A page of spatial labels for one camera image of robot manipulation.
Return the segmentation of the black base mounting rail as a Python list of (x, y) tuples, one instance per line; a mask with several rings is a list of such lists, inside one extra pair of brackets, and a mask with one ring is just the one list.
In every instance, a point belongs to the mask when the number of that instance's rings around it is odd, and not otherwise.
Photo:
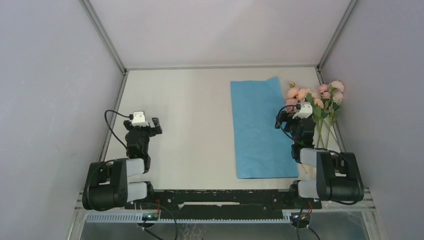
[(287, 189), (248, 190), (155, 190), (148, 197), (128, 202), (124, 209), (152, 210), (173, 219), (276, 217), (283, 211), (298, 212), (303, 207), (320, 210), (322, 203), (297, 198)]

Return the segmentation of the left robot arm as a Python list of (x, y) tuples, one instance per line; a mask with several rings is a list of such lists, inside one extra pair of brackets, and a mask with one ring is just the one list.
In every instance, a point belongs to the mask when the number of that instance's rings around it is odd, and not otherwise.
[(124, 207), (137, 200), (149, 209), (156, 203), (157, 196), (149, 190), (148, 183), (129, 183), (128, 178), (145, 174), (150, 170), (150, 138), (163, 133), (160, 120), (137, 122), (135, 118), (125, 120), (126, 157), (90, 164), (82, 193), (82, 205), (86, 210), (98, 212)]

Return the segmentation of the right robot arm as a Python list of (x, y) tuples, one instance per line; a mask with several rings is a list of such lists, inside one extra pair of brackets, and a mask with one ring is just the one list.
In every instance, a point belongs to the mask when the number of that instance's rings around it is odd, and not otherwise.
[(355, 154), (315, 147), (315, 126), (310, 116), (298, 118), (284, 109), (276, 115), (275, 128), (293, 141), (292, 158), (296, 163), (316, 170), (315, 179), (293, 182), (289, 203), (295, 208), (302, 208), (309, 200), (332, 201), (348, 206), (362, 201), (365, 188)]

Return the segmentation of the pale pink fake flower stem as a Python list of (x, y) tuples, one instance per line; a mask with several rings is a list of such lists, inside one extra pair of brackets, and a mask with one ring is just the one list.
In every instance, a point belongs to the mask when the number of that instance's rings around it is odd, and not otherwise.
[(327, 140), (325, 147), (328, 146), (330, 137), (333, 137), (336, 141), (338, 147), (340, 147), (339, 142), (336, 139), (336, 135), (333, 133), (332, 129), (337, 121), (339, 109), (341, 108), (341, 103), (344, 99), (345, 86), (340, 80), (334, 80), (329, 84), (322, 84), (320, 86), (320, 92), (322, 99), (324, 100), (324, 112), (327, 113), (328, 121), (325, 121), (325, 125), (328, 129)]

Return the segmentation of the cream ribbon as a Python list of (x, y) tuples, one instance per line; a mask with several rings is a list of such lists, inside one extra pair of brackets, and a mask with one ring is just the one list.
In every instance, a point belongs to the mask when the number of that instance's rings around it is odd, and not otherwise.
[(314, 173), (314, 168), (306, 164), (298, 164), (298, 170), (301, 177), (312, 176)]

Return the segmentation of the blue wrapping paper sheet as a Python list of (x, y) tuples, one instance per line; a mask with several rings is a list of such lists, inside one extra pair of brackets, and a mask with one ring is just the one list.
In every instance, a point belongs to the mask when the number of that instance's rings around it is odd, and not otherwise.
[(275, 128), (285, 105), (278, 77), (230, 83), (238, 179), (299, 177), (292, 140)]

